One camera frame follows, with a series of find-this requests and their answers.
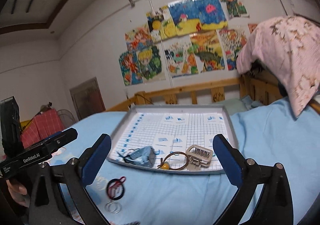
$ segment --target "wooden bed frame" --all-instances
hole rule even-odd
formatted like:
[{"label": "wooden bed frame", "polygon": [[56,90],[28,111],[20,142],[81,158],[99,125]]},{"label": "wooden bed frame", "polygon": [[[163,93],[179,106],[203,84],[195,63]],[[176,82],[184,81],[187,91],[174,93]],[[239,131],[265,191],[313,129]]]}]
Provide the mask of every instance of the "wooden bed frame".
[{"label": "wooden bed frame", "polygon": [[[180,86],[158,91],[137,92],[133,97],[109,108],[106,111],[128,111],[132,104],[143,105],[151,104],[155,97],[163,97],[166,104],[178,104],[177,94],[189,93],[192,104],[197,104],[197,91],[210,90],[212,102],[219,102],[225,99],[224,88],[227,86],[239,85],[240,97],[250,95],[252,100],[259,100],[264,105],[281,99],[277,80],[272,75],[261,74],[255,78],[242,75],[239,78],[229,78],[212,82],[193,84],[188,86]],[[315,100],[311,100],[309,105],[320,114],[320,104]]]}]

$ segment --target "ceiling trim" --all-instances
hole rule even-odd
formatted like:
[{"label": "ceiling trim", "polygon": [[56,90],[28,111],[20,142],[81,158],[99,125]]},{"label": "ceiling trim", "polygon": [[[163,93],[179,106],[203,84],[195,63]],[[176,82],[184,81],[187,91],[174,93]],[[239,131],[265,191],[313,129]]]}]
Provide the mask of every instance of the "ceiling trim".
[{"label": "ceiling trim", "polygon": [[68,0],[60,0],[53,12],[49,15],[48,20],[44,23],[24,23],[24,24],[16,24],[10,25],[6,27],[0,28],[0,34],[5,34],[9,32],[23,31],[23,30],[35,30],[35,29],[49,29],[53,20],[62,10],[64,5],[68,2]]}]

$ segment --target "white wall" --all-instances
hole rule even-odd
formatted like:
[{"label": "white wall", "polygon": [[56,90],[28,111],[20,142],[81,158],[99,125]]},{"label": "white wall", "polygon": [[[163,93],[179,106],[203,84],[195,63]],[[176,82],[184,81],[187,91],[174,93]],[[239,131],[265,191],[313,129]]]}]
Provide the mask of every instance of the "white wall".
[{"label": "white wall", "polygon": [[19,105],[21,121],[31,119],[48,102],[57,110],[69,109],[55,40],[0,47],[0,100],[11,96]]},{"label": "white wall", "polygon": [[[175,0],[152,0],[158,8]],[[271,17],[284,15],[280,0],[243,0],[250,18],[237,18],[229,25],[246,25]],[[97,77],[105,107],[125,99],[126,92],[133,95],[140,90],[151,91],[170,87],[167,70],[166,80],[125,87],[118,58],[126,50],[124,33],[146,22],[149,11],[148,0],[136,0],[131,8],[128,0],[96,0],[83,11],[59,38],[61,66],[66,91],[80,83]],[[174,86],[236,77],[236,71],[218,70],[199,75],[173,79]],[[226,98],[239,96],[236,89],[230,90]]]}]

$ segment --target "brown door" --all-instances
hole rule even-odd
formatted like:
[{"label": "brown door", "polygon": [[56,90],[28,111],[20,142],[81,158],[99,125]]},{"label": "brown door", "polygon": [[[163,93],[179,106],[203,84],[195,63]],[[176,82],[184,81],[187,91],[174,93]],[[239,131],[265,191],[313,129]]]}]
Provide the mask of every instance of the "brown door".
[{"label": "brown door", "polygon": [[79,120],[106,110],[97,78],[88,80],[70,89],[70,94]]}]

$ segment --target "bed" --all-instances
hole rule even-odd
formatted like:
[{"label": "bed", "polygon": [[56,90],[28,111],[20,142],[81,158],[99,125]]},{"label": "bed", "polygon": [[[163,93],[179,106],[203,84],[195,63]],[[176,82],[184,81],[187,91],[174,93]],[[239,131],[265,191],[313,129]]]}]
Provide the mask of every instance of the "bed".
[{"label": "bed", "polygon": [[[177,103],[176,95],[189,92],[196,104],[196,91],[210,89],[212,102],[224,100],[226,86],[239,85],[240,96],[250,95],[261,106],[242,110],[231,115],[231,121],[239,142],[239,150],[245,158],[253,158],[258,164],[273,166],[281,162],[289,179],[294,224],[310,209],[320,192],[320,116],[319,104],[312,101],[295,119],[287,98],[281,98],[276,83],[241,76],[240,78],[201,83],[172,89],[139,92],[134,97],[116,105],[107,112],[92,115],[73,125],[78,139],[61,149],[50,160],[51,165],[65,163],[79,157],[102,134],[111,132],[133,104],[148,104],[153,97],[163,96],[166,103]],[[123,209],[118,214],[105,211],[108,202],[105,193],[107,182],[126,176],[126,193],[119,200]],[[242,222],[250,218],[260,195],[259,187]],[[62,188],[68,206],[76,220],[80,220],[75,207]],[[105,217],[115,224],[139,221],[141,224],[213,224],[236,192],[225,174],[219,175],[170,175],[146,172],[105,161],[87,191]]]}]

